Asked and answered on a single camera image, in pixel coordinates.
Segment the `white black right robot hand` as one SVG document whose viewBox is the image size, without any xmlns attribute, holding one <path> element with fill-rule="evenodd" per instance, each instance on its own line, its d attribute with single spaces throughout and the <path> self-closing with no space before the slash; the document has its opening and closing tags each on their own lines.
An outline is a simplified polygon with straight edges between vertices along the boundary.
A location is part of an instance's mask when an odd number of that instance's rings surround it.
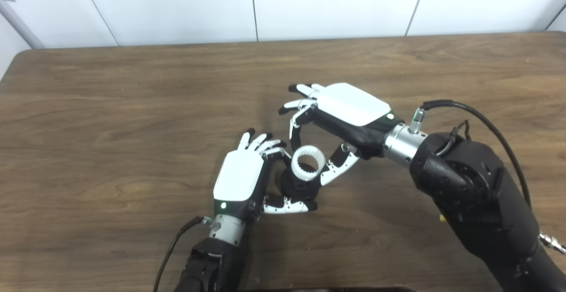
<svg viewBox="0 0 566 292">
<path fill-rule="evenodd" d="M 278 111 L 280 115 L 294 112 L 289 134 L 293 150 L 300 147 L 301 128 L 309 123 L 342 139 L 342 144 L 315 178 L 318 187 L 331 183 L 351 169 L 358 159 L 385 157 L 386 137 L 404 122 L 388 103 L 350 84 L 296 84 L 291 85 L 289 91 L 302 95 L 301 99 L 285 103 Z"/>
</svg>

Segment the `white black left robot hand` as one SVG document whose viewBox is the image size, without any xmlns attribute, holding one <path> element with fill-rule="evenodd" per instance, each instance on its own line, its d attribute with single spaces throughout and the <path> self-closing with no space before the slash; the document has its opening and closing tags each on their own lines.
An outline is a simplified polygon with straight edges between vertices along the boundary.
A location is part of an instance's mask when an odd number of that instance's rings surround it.
<svg viewBox="0 0 566 292">
<path fill-rule="evenodd" d="M 271 133 L 255 136 L 247 129 L 237 147 L 224 157 L 214 185 L 214 215 L 226 215 L 251 222 L 262 214 L 296 214 L 317 211 L 314 200 L 290 195 L 267 195 L 272 167 L 277 161 L 291 164 L 286 143 Z"/>
</svg>

